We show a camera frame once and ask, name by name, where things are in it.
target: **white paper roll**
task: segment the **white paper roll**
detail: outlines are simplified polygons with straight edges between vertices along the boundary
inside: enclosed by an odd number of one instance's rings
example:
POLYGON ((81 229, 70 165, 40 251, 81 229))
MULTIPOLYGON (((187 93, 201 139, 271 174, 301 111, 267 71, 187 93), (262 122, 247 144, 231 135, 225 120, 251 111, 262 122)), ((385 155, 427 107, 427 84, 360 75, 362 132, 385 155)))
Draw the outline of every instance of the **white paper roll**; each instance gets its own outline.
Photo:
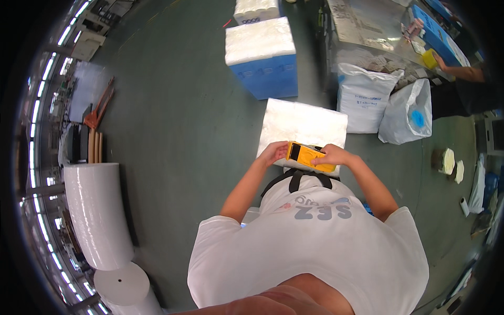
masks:
POLYGON ((115 270, 134 255, 124 217, 119 164, 76 164, 65 167, 70 217, 84 257, 93 268, 115 270))
POLYGON ((97 270, 94 284, 103 302, 115 315, 163 314, 147 274, 132 262, 113 271, 97 270))
POLYGON ((460 208, 462 208, 462 212, 464 212, 464 215, 467 217, 469 215, 469 206, 464 197, 460 199, 460 208))

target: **black strap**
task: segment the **black strap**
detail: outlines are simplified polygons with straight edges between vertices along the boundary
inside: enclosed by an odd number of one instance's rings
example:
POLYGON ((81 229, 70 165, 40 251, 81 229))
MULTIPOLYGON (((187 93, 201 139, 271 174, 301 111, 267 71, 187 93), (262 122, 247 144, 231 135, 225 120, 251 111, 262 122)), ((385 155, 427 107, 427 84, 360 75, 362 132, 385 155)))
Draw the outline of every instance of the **black strap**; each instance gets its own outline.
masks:
POLYGON ((301 182, 301 177, 304 175, 304 172, 297 169, 292 176, 289 183, 289 192, 294 193, 299 190, 299 183, 301 182))
POLYGON ((281 182, 288 177, 291 177, 295 171, 297 171, 297 169, 291 168, 288 171, 286 171, 285 173, 283 173, 282 175, 280 175, 280 176, 276 177, 274 180, 272 180, 268 185, 266 185, 266 188, 264 188, 264 191, 261 194, 261 197, 264 197, 266 192, 268 190, 270 190, 270 188, 273 187, 276 183, 281 182))
POLYGON ((291 177, 290 183, 289 183, 289 192, 294 193, 299 190, 299 184, 301 182, 301 177, 303 175, 308 175, 308 176, 315 176, 316 178, 319 179, 320 183, 322 184, 323 187, 327 189, 332 189, 333 188, 333 183, 331 183, 331 178, 325 174, 322 173, 315 173, 314 171, 303 171, 300 169, 295 169, 291 168, 282 175, 278 176, 274 180, 272 180, 266 188, 264 188, 263 193, 261 194, 261 197, 264 197, 266 192, 270 190, 271 187, 273 187, 275 184, 281 182, 282 180, 291 177))

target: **white foam block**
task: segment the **white foam block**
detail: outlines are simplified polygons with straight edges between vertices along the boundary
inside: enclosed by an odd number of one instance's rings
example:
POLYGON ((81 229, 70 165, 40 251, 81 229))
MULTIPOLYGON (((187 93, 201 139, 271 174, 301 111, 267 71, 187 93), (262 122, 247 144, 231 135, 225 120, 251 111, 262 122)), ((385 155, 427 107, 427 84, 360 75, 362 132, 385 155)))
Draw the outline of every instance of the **white foam block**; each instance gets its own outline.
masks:
POLYGON ((287 17, 226 28, 226 65, 296 54, 287 17))
POLYGON ((280 17, 279 0, 236 0, 233 17, 238 25, 280 17))
MULTIPOLYGON (((264 114, 257 156, 271 142, 285 140, 320 147, 332 143, 340 148, 345 148, 347 123, 348 115, 337 111, 270 98, 264 114)), ((296 161, 287 161, 286 159, 276 161, 275 165, 314 170, 296 161)), ((325 174, 338 177, 339 172, 340 166, 337 166, 334 172, 325 174)))

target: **green epoxy floor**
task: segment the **green epoxy floor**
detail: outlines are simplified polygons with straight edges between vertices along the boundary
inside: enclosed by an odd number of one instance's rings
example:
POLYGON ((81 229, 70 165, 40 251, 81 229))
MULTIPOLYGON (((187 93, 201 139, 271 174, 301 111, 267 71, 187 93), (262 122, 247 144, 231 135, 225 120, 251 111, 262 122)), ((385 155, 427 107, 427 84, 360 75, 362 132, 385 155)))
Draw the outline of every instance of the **green epoxy floor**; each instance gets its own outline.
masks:
MULTIPOLYGON (((222 26, 234 3, 144 0, 79 69, 82 80, 95 87, 83 104, 96 102, 110 76, 116 77, 116 95, 100 126, 106 160, 121 164, 125 207, 138 245, 135 262, 169 311, 195 307, 186 276, 198 224, 218 214, 259 142, 266 101, 255 100, 224 63, 222 26)), ((299 97, 289 100, 329 108, 303 3, 283 6, 298 63, 299 97)), ((347 150, 359 154, 415 217, 430 265, 419 307, 444 298, 440 295, 482 241, 471 241, 474 217, 464 218, 458 205, 472 185, 473 130, 471 118, 452 117, 434 122, 432 137, 401 146, 383 144, 376 135, 347 136, 347 150), (446 146, 466 166, 460 185, 430 168, 432 149, 446 146)), ((263 187, 280 172, 272 167, 263 187)), ((345 168, 341 180, 363 200, 345 168)), ((258 194, 254 205, 259 202, 258 194)), ((429 313, 431 304, 417 313, 429 313)))

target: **white t-shirt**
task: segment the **white t-shirt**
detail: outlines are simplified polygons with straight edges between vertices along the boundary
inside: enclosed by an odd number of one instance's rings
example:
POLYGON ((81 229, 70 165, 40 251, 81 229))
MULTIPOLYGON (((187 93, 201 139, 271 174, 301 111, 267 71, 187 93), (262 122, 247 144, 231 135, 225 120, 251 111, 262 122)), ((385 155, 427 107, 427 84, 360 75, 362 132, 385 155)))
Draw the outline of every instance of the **white t-shirt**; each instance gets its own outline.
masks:
POLYGON ((264 196, 261 215, 246 227, 215 216, 200 223, 187 284, 198 307, 255 295, 309 273, 338 290, 356 315, 410 314, 429 269, 408 208, 384 222, 368 214, 344 184, 321 187, 291 177, 264 196))

